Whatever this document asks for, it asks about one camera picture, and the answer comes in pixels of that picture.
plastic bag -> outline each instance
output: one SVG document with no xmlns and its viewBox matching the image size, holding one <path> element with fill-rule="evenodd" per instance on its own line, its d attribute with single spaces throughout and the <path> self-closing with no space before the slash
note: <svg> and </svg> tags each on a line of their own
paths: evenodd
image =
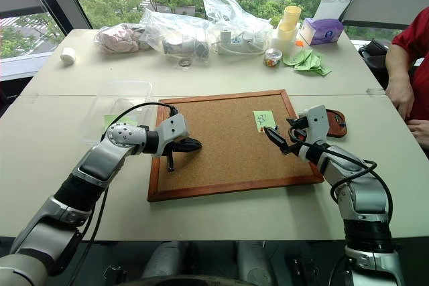
<svg viewBox="0 0 429 286">
<path fill-rule="evenodd" d="M 260 55 L 270 42 L 273 27 L 269 20 L 246 12 L 236 0 L 204 0 L 212 25 L 207 36 L 218 54 Z"/>
<path fill-rule="evenodd" d="M 198 17 L 145 10 L 141 39 L 154 50 L 177 58 L 208 60 L 206 29 L 210 22 Z"/>
<path fill-rule="evenodd" d="M 95 35 L 94 43 L 99 45 L 102 52 L 108 54 L 148 50 L 150 46 L 140 40 L 143 32 L 143 26 L 138 23 L 102 27 Z"/>
</svg>

wooden frame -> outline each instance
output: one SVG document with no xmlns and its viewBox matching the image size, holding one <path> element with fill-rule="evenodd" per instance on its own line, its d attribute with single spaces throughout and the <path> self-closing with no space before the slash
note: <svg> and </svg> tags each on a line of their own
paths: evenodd
<svg viewBox="0 0 429 286">
<path fill-rule="evenodd" d="M 286 94 L 285 90 L 268 90 L 263 92 L 250 92 L 250 93 L 241 93 L 241 94 L 225 94 L 225 95 L 214 95 L 214 96 L 195 96 L 195 97 L 186 97 L 186 98 L 171 98 L 166 100 L 160 100 L 160 102 L 166 104 L 177 104 L 184 102 L 200 102 L 200 101 L 210 101 L 210 100 L 228 100 L 232 98 L 247 98 L 254 96 L 272 96 L 272 95 L 281 95 L 282 100 L 285 104 L 285 108 L 288 114 L 291 117 L 297 117 L 292 104 Z M 168 113 L 167 108 L 158 107 L 158 114 L 156 119 L 156 125 L 158 126 L 163 120 L 164 115 Z M 151 165 L 150 181 L 149 181 L 149 190 L 147 194 L 147 200 L 149 202 L 178 199 L 178 198 L 188 198 L 193 196 L 204 196 L 209 194 L 219 194 L 225 192 L 238 192 L 245 190 L 255 190 L 255 189 L 264 189 L 264 188 L 275 188 L 282 186 L 289 186 L 294 184 L 315 184 L 323 182 L 322 175 L 318 172 L 316 166 L 310 164 L 313 175 L 303 175 L 299 177 L 285 177 L 280 179 L 266 179 L 266 180 L 257 180 L 257 181 L 248 181 L 248 182 L 233 182 L 227 184 L 215 184 L 210 186 L 198 186 L 193 188 L 179 188 L 174 190 L 158 190 L 158 180 L 160 173 L 160 159 L 153 158 Z"/>
</svg>

white tape roll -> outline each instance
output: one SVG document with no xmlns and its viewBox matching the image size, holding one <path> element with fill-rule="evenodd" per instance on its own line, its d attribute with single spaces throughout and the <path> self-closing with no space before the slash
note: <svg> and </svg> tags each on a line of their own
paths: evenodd
<svg viewBox="0 0 429 286">
<path fill-rule="evenodd" d="M 61 52 L 60 58 L 64 65 L 71 65 L 76 60 L 76 53 L 74 52 L 73 48 L 64 47 Z"/>
</svg>

cork board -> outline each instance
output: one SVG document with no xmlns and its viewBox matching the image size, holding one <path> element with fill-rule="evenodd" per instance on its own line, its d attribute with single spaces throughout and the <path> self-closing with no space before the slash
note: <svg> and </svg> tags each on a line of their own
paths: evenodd
<svg viewBox="0 0 429 286">
<path fill-rule="evenodd" d="M 178 108 L 190 136 L 202 149 L 174 153 L 173 172 L 165 157 L 152 160 L 149 202 L 323 182 L 311 163 L 293 154 L 282 155 L 259 133 L 253 111 L 272 111 L 279 132 L 287 137 L 287 117 L 296 117 L 285 90 L 197 96 L 160 100 Z M 158 107 L 157 126 L 169 110 Z"/>
</svg>

clear plastic container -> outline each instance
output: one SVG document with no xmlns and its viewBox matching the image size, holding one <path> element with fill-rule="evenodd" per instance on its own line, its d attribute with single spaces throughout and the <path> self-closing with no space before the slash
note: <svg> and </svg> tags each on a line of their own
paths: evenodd
<svg viewBox="0 0 429 286">
<path fill-rule="evenodd" d="M 127 109 L 151 102 L 152 84 L 144 80 L 112 80 L 104 83 L 79 127 L 80 138 L 85 143 L 96 144 L 115 117 Z M 147 125 L 152 108 L 141 107 L 131 111 L 121 120 L 133 125 Z"/>
</svg>

